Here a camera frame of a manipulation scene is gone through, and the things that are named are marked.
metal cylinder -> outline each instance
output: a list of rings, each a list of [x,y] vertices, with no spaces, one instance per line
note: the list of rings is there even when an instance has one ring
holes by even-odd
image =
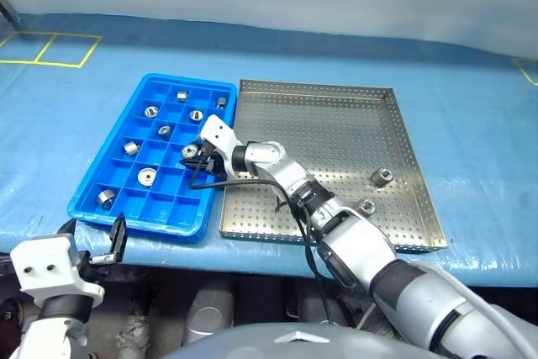
[[[192,159],[193,157],[196,157],[198,154],[199,148],[198,145],[191,144],[183,146],[182,148],[182,156],[184,159]]]
[[[171,126],[163,125],[157,130],[157,134],[164,140],[170,140],[171,136]]]
[[[203,118],[203,112],[200,111],[200,110],[197,110],[197,109],[194,109],[193,111],[191,111],[189,113],[189,118],[192,119],[193,121],[196,121],[196,122],[199,122],[202,120]]]
[[[372,174],[372,181],[378,187],[384,187],[394,179],[394,176],[387,168],[380,168]]]
[[[155,105],[150,105],[144,110],[144,116],[146,118],[154,118],[157,116],[157,113],[159,112],[159,108]]]
[[[116,192],[112,189],[105,189],[104,191],[101,191],[97,196],[99,206],[105,210],[110,210],[115,200]]]
[[[138,150],[140,150],[140,146],[131,140],[124,145],[124,150],[129,156],[134,156],[136,153],[138,153]]]
[[[217,108],[225,109],[226,108],[226,97],[219,97],[217,100]]]
[[[176,98],[178,103],[185,103],[187,101],[188,92],[177,92]]]
[[[157,171],[154,168],[146,167],[138,172],[138,182],[144,187],[151,187],[155,181]]]
[[[370,216],[376,212],[376,204],[371,199],[361,198],[358,211],[364,216]]]

blue plastic tray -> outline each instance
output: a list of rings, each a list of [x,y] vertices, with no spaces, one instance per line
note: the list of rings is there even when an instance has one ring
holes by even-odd
[[[185,103],[177,101],[181,90],[188,92]],[[217,109],[220,97],[227,100],[225,109]],[[116,216],[124,212],[132,232],[184,242],[200,240],[207,228],[215,190],[188,188],[193,173],[179,163],[181,150],[197,139],[211,114],[232,125],[236,103],[237,88],[233,84],[146,75],[75,191],[67,208],[69,215],[96,227],[110,228]],[[153,119],[144,116],[150,105],[159,109]],[[198,123],[189,118],[194,109],[203,111]],[[172,127],[168,141],[157,134],[163,125]],[[124,144],[131,140],[140,146],[134,156],[124,150]],[[144,187],[137,179],[145,167],[157,171],[151,187]],[[197,183],[213,181],[213,176],[200,173]],[[116,192],[110,210],[97,202],[97,195],[105,189]]]

yellow tape line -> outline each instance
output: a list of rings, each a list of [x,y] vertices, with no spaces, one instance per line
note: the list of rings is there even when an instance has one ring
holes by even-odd
[[[512,58],[512,61],[514,61],[515,65],[520,69],[521,73],[523,73],[523,76],[525,76],[525,78],[529,81],[530,84],[532,84],[534,86],[538,86],[538,82],[520,64],[520,62],[534,62],[534,63],[538,64],[537,59]]]
[[[91,34],[71,34],[71,33],[57,33],[52,31],[13,31],[8,35],[2,42],[0,42],[0,48],[2,48],[10,39],[12,39],[17,34],[26,34],[26,35],[50,35],[50,39],[47,41],[43,48],[37,53],[35,58],[32,61],[17,60],[17,59],[0,59],[0,63],[7,64],[20,64],[20,65],[41,65],[41,66],[57,66],[57,67],[74,67],[77,69],[82,68],[87,60],[90,58],[92,53],[96,50],[99,45],[99,42],[103,39],[100,35],[91,35]],[[54,61],[41,61],[41,57],[45,52],[50,48],[52,43],[59,36],[62,37],[79,37],[79,38],[93,38],[95,41],[84,55],[82,60],[79,63],[63,63],[63,62],[54,62]]]

blue plastic sheet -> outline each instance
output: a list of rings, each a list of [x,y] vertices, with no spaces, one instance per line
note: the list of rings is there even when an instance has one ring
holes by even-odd
[[[351,84],[394,88],[449,243],[402,258],[434,262],[470,285],[538,285],[538,87],[511,58],[412,40],[147,18],[59,14],[23,21],[25,30],[103,39],[80,69],[0,63],[0,251],[53,233],[68,219],[71,195],[147,72],[235,84]],[[0,25],[0,41],[9,32]],[[64,40],[50,52],[69,63],[65,55],[84,55],[77,47],[87,44]],[[9,52],[31,53],[17,46]],[[310,276],[300,245],[221,238],[221,204],[217,193],[201,242],[130,237],[125,261]],[[94,253],[109,246],[105,232],[84,224],[76,239]]]

black cable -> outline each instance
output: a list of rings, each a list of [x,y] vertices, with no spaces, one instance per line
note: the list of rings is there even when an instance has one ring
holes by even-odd
[[[310,248],[310,231],[312,229],[312,220],[310,218],[309,210],[306,208],[306,206],[303,206],[303,214],[306,218],[306,240],[304,241],[304,254],[306,255],[306,257],[310,256],[310,261],[312,262],[312,265],[310,266],[310,271],[314,273],[314,277],[316,278],[316,282],[318,283],[319,295],[321,296],[321,303],[323,304],[325,315],[327,315],[327,321],[329,322],[329,324],[332,325],[334,324],[334,322],[332,316],[330,315],[329,304],[327,303],[327,296],[325,295],[322,277],[321,274],[318,272],[316,261],[314,259],[314,254],[312,253],[312,249]]]
[[[299,227],[299,231],[301,233],[301,236],[303,237],[304,255],[306,257],[306,262],[309,264],[310,271],[312,271],[312,273],[314,274],[314,277],[318,284],[319,296],[321,297],[321,302],[323,304],[325,315],[327,316],[327,321],[331,325],[334,324],[332,316],[330,315],[329,305],[327,303],[327,296],[325,295],[325,290],[323,289],[321,274],[318,272],[318,268],[316,266],[316,262],[314,259],[314,254],[312,253],[312,249],[310,248],[310,228],[312,227],[312,224],[310,223],[310,215],[306,207],[303,207],[303,213],[306,218],[306,233],[305,233],[304,228],[301,225],[301,219],[298,216],[298,211],[293,208],[294,204],[291,198],[287,195],[286,190],[283,188],[283,186],[280,185],[278,182],[273,181],[273,180],[263,180],[260,178],[256,178],[256,179],[251,179],[251,180],[230,180],[230,181],[213,182],[211,184],[194,185],[194,181],[196,181],[196,178],[198,177],[198,174],[200,173],[202,164],[203,164],[203,160],[200,159],[200,161],[196,165],[196,169],[194,170],[193,176],[191,177],[191,180],[188,183],[188,187],[191,189],[207,189],[207,188],[230,187],[230,186],[238,186],[238,185],[254,185],[254,184],[271,185],[273,187],[278,188],[278,190],[282,193],[282,195],[286,199],[287,205],[289,206],[289,210],[292,213],[293,218],[297,222],[297,226]]]

